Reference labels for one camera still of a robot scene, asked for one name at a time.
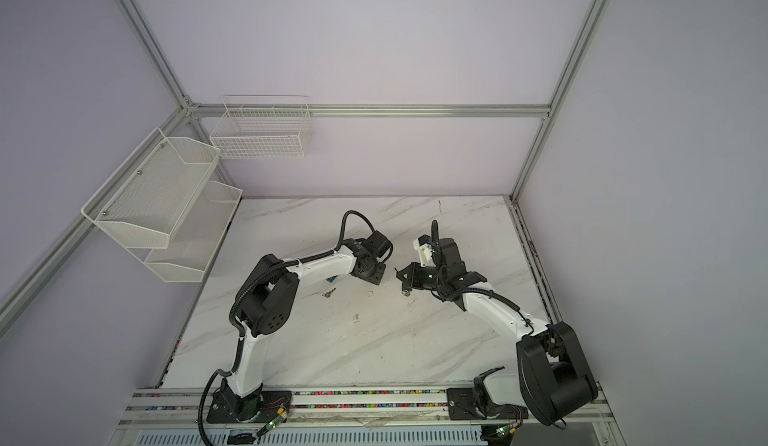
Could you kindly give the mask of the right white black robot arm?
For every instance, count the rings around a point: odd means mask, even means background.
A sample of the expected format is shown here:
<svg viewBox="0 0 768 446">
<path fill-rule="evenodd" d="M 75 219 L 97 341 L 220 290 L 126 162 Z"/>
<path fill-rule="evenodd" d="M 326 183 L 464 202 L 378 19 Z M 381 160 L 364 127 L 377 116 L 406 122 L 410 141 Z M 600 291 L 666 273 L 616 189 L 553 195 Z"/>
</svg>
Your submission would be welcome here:
<svg viewBox="0 0 768 446">
<path fill-rule="evenodd" d="M 484 322 L 514 347 L 515 366 L 491 368 L 473 379 L 475 414 L 495 418 L 523 408 L 545 426 L 598 397 L 597 382 L 574 329 L 524 311 L 497 292 L 485 276 L 467 269 L 455 241 L 423 235 L 413 242 L 418 260 L 396 277 L 404 293 L 427 291 Z"/>
</svg>

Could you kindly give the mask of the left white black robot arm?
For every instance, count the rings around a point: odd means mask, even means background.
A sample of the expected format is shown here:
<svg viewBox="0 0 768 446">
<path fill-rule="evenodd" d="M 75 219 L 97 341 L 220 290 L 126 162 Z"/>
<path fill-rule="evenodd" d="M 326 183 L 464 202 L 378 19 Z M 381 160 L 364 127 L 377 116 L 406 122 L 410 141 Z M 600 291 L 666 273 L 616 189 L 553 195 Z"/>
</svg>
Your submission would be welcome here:
<svg viewBox="0 0 768 446">
<path fill-rule="evenodd" d="M 269 408 L 264 398 L 263 368 L 272 335 L 290 318 L 299 287 L 350 275 L 378 285 L 391 257 L 392 242 L 379 231 L 364 239 L 343 239 L 331 250 L 305 258 L 262 257 L 236 293 L 228 319 L 238 332 L 232 366 L 215 375 L 213 412 L 250 422 Z"/>
</svg>

